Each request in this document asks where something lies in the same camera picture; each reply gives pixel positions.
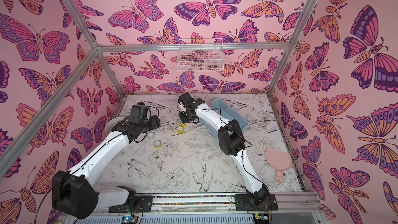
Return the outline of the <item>clear white tape roll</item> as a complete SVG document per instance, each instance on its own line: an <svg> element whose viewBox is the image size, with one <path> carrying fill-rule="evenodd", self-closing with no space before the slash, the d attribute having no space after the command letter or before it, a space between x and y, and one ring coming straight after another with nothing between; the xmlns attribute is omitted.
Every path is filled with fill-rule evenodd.
<svg viewBox="0 0 398 224"><path fill-rule="evenodd" d="M155 133L153 133L153 132L150 132L150 133L147 134L147 138L148 138L149 140L153 140L154 137L155 137Z"/></svg>

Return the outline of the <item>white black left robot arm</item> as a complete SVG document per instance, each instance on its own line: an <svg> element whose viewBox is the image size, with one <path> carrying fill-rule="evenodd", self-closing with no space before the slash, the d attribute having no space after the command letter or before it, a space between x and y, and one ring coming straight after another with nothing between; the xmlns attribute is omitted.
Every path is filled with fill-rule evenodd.
<svg viewBox="0 0 398 224"><path fill-rule="evenodd" d="M52 208L77 219L85 219L94 211L109 208L116 211L138 209L136 191L127 186L96 191L104 169L122 149L141 134L159 128L157 115L146 120L117 123L97 148L68 171L59 171L52 178Z"/></svg>

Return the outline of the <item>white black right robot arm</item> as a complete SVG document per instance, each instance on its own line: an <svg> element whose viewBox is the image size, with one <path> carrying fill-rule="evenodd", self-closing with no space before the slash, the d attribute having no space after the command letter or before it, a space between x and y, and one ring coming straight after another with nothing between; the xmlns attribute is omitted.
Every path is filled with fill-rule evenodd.
<svg viewBox="0 0 398 224"><path fill-rule="evenodd" d="M253 211L278 210L276 199L272 197L267 185L256 175L246 152L246 144L243 131L238 120L227 119L222 116L222 109L211 108L204 100L194 99L189 93L179 96L179 118L182 123L202 120L217 131L218 143L222 152L231 157L243 178L246 188L246 202Z"/></svg>

